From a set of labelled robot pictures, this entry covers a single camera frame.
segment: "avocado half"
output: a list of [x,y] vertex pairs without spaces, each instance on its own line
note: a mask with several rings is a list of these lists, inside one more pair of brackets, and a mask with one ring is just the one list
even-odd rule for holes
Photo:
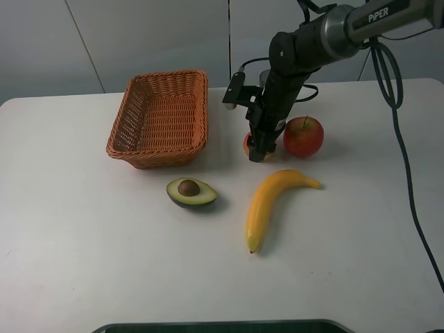
[[[179,185],[184,181],[195,182],[199,186],[199,192],[193,196],[184,196],[179,192]],[[176,204],[184,208],[197,208],[213,203],[217,198],[217,193],[211,186],[194,178],[179,178],[173,180],[166,186],[169,198]]]

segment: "wicker basket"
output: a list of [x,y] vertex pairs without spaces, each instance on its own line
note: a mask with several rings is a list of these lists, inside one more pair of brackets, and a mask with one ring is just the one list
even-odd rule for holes
[[207,75],[199,70],[138,75],[129,82],[106,152],[135,168],[190,163],[208,134]]

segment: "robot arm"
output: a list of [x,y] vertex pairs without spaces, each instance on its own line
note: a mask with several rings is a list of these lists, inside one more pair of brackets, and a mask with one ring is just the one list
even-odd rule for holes
[[322,66],[354,56],[364,40],[428,18],[444,25],[444,0],[372,0],[361,7],[326,6],[327,12],[294,33],[277,33],[269,49],[271,70],[265,87],[244,86],[243,69],[234,74],[223,98],[248,108],[252,136],[249,158],[261,162],[275,150],[294,101],[310,75]]

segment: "apple stem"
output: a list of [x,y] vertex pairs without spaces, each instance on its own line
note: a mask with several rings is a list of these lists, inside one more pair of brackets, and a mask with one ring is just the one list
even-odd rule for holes
[[304,119],[304,124],[302,125],[302,128],[305,128],[305,122],[307,121],[308,115]]

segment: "banana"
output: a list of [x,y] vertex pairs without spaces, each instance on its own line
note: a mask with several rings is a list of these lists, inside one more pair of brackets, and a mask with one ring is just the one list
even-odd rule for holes
[[322,184],[296,170],[281,170],[262,181],[255,192],[247,217],[245,238],[250,253],[257,252],[262,245],[274,200],[285,189],[302,186],[320,189]]

